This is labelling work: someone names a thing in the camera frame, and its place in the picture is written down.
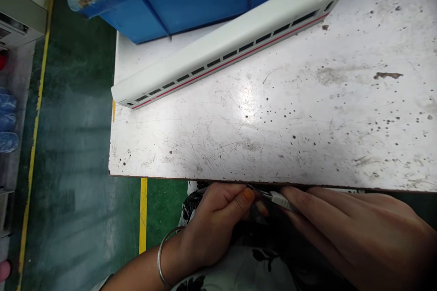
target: finger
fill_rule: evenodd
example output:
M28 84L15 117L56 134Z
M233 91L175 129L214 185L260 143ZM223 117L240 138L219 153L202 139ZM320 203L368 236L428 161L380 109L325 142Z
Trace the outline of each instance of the finger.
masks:
M316 247L329 262L339 271L343 271L347 265L346 259L340 254L337 248L305 217L288 210L283 212L290 218L296 229Z
M203 195L201 204L208 211L221 210L245 188L245 184L213 183Z
M384 195L381 193L346 193L348 196L351 196L359 201L363 201L368 204L372 204L375 206L383 207L389 209L391 211L401 211L405 212L414 212L414 210L407 205L405 202L402 202L396 198L393 198L389 195Z
M321 187L310 188L307 192L319 199L326 201L330 205L344 212L349 217L352 217L358 210L360 210L357 201L355 199L351 199L351 197L348 197L344 192L338 192Z
M285 186L281 193L298 211L302 213L322 234L331 242L344 240L344 226L348 226L351 219L342 211L326 201L296 189Z
M267 217L269 215L269 210L267 209L267 207L265 206L262 200L258 200L257 202L255 202L255 207L256 209L258 209L258 212L263 217Z
M234 226L237 224L250 209L252 202L255 199L254 192L245 188L242 192L237 194L225 208L220 210L220 219L224 223Z

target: silver bangle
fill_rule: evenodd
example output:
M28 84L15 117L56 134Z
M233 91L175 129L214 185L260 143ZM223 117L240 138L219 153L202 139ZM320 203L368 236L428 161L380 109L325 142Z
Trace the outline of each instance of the silver bangle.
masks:
M161 281L164 283L164 285L165 285L167 288L170 288L170 285L169 285L169 284L167 283L167 281L165 280L164 275L163 275L163 271L162 271L162 269L161 269L161 253L162 253L162 251L163 251L163 245L164 245L164 242L167 241L168 237L169 237L173 232L176 232L176 231L181 230L181 229L183 229L183 228L184 228L184 226L178 226L178 227L175 227L174 229L172 229L170 232L168 232L168 233L165 235L165 237L163 238L163 240L162 240L162 242L161 242L161 245L159 246L159 250L158 250L158 272L159 272L159 277L161 278Z

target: vent slot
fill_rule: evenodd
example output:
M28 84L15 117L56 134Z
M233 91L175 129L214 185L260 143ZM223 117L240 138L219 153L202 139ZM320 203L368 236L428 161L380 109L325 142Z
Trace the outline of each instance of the vent slot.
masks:
M139 97L138 99L136 99L136 102L140 102L141 100L146 99L148 96L147 95L143 95L142 97Z
M150 92L150 95L154 95L155 93L158 93L159 91L161 91L161 89L156 89L155 91Z
M329 10L329 8L332 6L333 3L334 3L334 1L331 1L330 3L328 3L328 5L325 8L325 11Z
M190 75L186 74L185 76L179 77L176 81L180 82L180 81L182 81L186 78L189 78L189 77L190 77Z
M250 43L246 44L245 46L241 47L241 48L239 49L239 51L240 51L240 52L241 52L241 51L244 51L244 50L250 48L250 47L253 46L253 45L254 45L254 43L253 43L253 42L250 42Z
M290 27L290 24L284 25L281 28L277 29L275 32L273 32L273 35L278 34L278 33L282 32L282 31L285 31L289 27Z
M263 37L260 37L259 39L256 40L256 43L260 43L264 40L267 40L272 34L268 33L267 35L264 35Z
M232 51L232 52L229 52L227 55L224 55L223 56L223 60L226 60L226 59L228 59L229 57L232 57L232 56L234 56L234 55L236 55L237 54L237 51L236 50L234 50L234 51Z
M220 62L220 58L218 58L217 60L214 60L213 62L210 62L209 64L207 64L208 67L214 66L215 64L218 64Z
M170 83L164 85L163 89L166 89L166 88L168 88L169 86L172 86L172 85L174 85L174 82L170 82Z
M205 68L202 66L202 67L200 67L200 68L198 68L198 69L196 69L196 70L193 70L192 72L191 72L191 75L194 75L194 74L197 74L197 73L200 73L201 71L203 71Z
M303 17L300 17L299 19L296 19L296 20L293 22L293 24L291 24L291 26L294 26L294 25L297 25L297 24L299 24L299 23L302 23L304 20L307 20L308 18L311 18L311 17L315 16L316 12L317 12L317 11L315 10L315 11L313 11L313 12L311 12L311 13L309 13L309 14L303 16Z

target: red stripe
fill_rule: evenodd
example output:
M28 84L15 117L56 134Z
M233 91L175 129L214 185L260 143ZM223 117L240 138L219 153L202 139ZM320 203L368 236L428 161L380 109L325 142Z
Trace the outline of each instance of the red stripe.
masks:
M267 42L267 43L264 44L264 45L260 45L258 48L252 49L251 51L245 53L244 55L238 56L238 57L232 59L231 61L228 61L228 62L226 62L226 63L224 63L224 64L221 64L220 66L217 66L217 67L215 67L215 68L213 68L213 69L211 69L211 70L209 70L209 71L207 71L207 72L205 72L205 73L203 73L203 74L201 74L201 75L199 75L199 76L196 76L195 78L193 78L193 79L191 79L191 80L189 80L189 81L187 81L187 82L185 82L185 83L182 83L182 84L180 84L180 85L178 85L178 86L176 86L176 87L174 87L174 88L172 88L172 89L170 89L170 90L168 90L168 91L166 91L166 92L164 92L164 93L161 93L160 95L158 95L158 96L156 96L156 97L154 97L154 98L152 98L152 99L149 99L149 100L147 100L146 102L143 102L142 104L139 104L138 106L133 107L132 109L136 109L136 108L138 108L138 107L141 107L142 105L145 105L146 103L148 103L148 102L150 102L150 101L153 101L153 100L155 100L156 98L159 98L160 96L163 96L163 95L167 94L168 92L171 92L171 91L176 90L176 89L178 89L178 88L180 88L180 87L183 87L185 84L190 83L190 82L192 82L192 81L194 81L194 80L197 80L198 78L201 78L202 76L204 76L204 75L206 75L206 74L209 74L209 73L211 73L212 71L219 69L220 67L223 67L223 66L225 66L225 65L227 65L227 64L229 64L229 63L231 63L231 62L233 62L233 61L236 61L236 60L240 59L241 57L244 57L244 56L246 56L246 55L248 55L248 54L250 54L250 53L252 53L252 52L254 52L254 51L256 51L256 50L258 50L258 49L260 49L260 48L262 48L262 47L265 47L265 46L269 45L269 44L272 43L272 42L275 42L275 41L277 41L277 40L279 40L279 39L281 39L281 38L283 38L283 37L285 37L285 36L287 36L287 35L289 35L289 34L291 34L291 33L296 32L297 30L300 30L300 29L302 29L302 28L304 28L304 27L306 27L306 26L308 26L308 25L311 25L312 23L314 23L314 22L316 22L316 21L318 21L318 20L321 20L322 18L325 18L327 15L329 15L329 13L324 14L323 16L320 16L319 18L317 18L317 19L315 19L315 20L313 20L313 21L311 21L311 22L309 22L309 23L306 23L305 25L302 25L301 27L298 27L298 28L295 29L295 30L292 30L292 31L290 31L290 32L288 32L288 33L285 33L283 36L279 36L279 37L277 37L276 39L273 39L273 40Z

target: red object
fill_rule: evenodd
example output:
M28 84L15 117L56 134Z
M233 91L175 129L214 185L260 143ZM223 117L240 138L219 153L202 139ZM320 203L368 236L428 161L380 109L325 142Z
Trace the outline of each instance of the red object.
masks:
M5 260L0 262L0 282L6 280L10 275L10 263Z
M0 70L6 66L6 57L0 55Z

